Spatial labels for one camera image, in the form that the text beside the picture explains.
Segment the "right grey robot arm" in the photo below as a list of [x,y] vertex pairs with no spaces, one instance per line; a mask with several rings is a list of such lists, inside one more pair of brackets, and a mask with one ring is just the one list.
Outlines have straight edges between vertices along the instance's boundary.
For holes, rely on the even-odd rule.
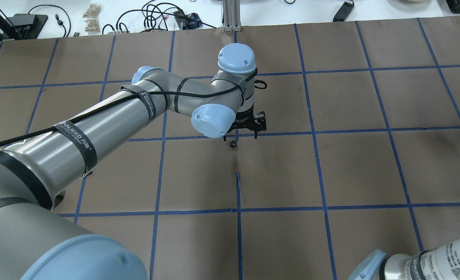
[[349,280],[460,280],[460,238],[413,256],[375,250]]

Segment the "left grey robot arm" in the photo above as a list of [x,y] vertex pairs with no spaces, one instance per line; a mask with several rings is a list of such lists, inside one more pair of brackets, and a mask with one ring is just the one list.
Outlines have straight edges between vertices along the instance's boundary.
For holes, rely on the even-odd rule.
[[54,214],[59,195],[171,110],[196,131],[223,138],[266,130],[255,115],[254,51],[224,46],[211,83],[143,66],[130,84],[71,119],[0,141],[0,280],[146,280],[141,259],[118,241]]

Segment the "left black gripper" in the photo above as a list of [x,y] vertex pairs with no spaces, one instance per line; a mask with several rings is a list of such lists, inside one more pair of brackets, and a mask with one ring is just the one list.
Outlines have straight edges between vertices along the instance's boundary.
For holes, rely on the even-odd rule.
[[261,111],[258,114],[254,114],[253,108],[249,108],[244,112],[238,112],[236,119],[233,121],[227,133],[223,136],[223,141],[227,141],[228,133],[237,129],[247,129],[253,131],[254,138],[257,139],[260,132],[267,130],[265,112]]

